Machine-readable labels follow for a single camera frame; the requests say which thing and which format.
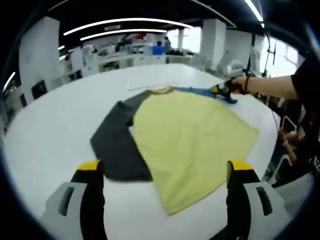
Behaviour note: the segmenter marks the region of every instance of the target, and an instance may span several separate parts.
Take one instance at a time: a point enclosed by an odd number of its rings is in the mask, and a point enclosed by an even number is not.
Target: window
[[[275,50],[275,59],[272,53],[269,53],[268,62],[268,48],[269,43],[267,37],[263,40],[262,53],[260,59],[260,72],[267,70],[267,75],[271,77],[280,77],[292,75],[298,68],[298,51],[283,41],[270,38],[270,51]]]
[[[182,48],[194,53],[200,52],[201,27],[185,28],[183,30]]]
[[[178,48],[178,35],[179,35],[179,30],[178,29],[169,30],[166,33],[166,36],[169,38],[169,40],[171,42],[171,47],[173,49],[177,49]]]

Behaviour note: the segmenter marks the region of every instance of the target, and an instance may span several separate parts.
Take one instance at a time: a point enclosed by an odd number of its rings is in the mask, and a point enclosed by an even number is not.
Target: ceiling
[[[306,14],[309,9],[304,5],[297,5],[294,0],[260,0],[262,16],[265,21],[263,29],[257,18],[246,4],[245,0],[199,0],[201,3],[216,10],[233,22],[238,30],[253,32],[263,35],[269,29],[271,35],[297,49],[308,44],[302,16],[317,30],[315,19],[317,16]],[[258,0],[251,0],[260,12]],[[92,34],[104,32],[104,28],[112,25],[121,25],[120,29],[173,29],[176,26],[147,21],[131,21],[98,25],[80,30],[64,36],[63,33],[74,28],[104,21],[120,18],[154,18],[176,22],[185,22],[193,26],[201,26],[203,19],[218,18],[226,22],[222,17],[210,9],[192,0],[135,0],[135,1],[106,1],[106,0],[28,0],[19,1],[15,7],[15,21],[10,23],[10,29],[6,33],[5,46],[2,48],[2,60],[10,54],[10,61],[6,61],[5,69],[2,71],[2,85],[13,71],[18,70],[18,47],[19,38],[35,22],[43,16],[49,16],[60,21],[60,45],[65,45],[66,50],[80,43],[80,38]]]

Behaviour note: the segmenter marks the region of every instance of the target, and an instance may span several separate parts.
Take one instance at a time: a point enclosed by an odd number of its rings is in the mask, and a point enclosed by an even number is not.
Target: human hand
[[[244,85],[245,85],[245,82],[246,82],[246,77],[245,76],[237,76],[235,79],[233,79],[231,82],[233,83],[233,84],[239,84],[239,85],[241,85],[241,87],[242,87],[242,90],[244,91]],[[233,94],[239,94],[240,92],[239,92],[239,90],[237,89],[237,90],[235,90],[235,91],[233,91],[232,92]]]

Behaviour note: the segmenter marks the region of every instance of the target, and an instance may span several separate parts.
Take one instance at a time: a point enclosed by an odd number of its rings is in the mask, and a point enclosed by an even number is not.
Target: white round table
[[[89,76],[37,99],[16,116],[4,141],[7,167],[23,204],[38,219],[56,188],[69,182],[80,164],[96,159],[90,138],[117,101],[146,90],[143,86],[207,88],[221,81],[182,64],[145,65]],[[246,161],[262,178],[278,134],[272,111],[250,95],[234,97],[238,103],[223,104],[260,131]],[[225,184],[172,216],[153,182],[105,179],[104,197],[109,240],[208,240],[227,224]]]

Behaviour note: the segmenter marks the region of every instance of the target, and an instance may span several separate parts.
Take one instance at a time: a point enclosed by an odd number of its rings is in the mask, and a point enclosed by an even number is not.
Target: white pillar
[[[184,30],[180,29],[178,32],[178,50],[182,51],[182,43],[184,40]]]
[[[44,80],[47,91],[59,77],[59,25],[60,22],[44,17],[22,37],[19,46],[19,74],[21,92],[27,104],[34,98],[31,88]]]
[[[200,54],[212,61],[216,69],[225,51],[226,24],[219,19],[203,20]]]

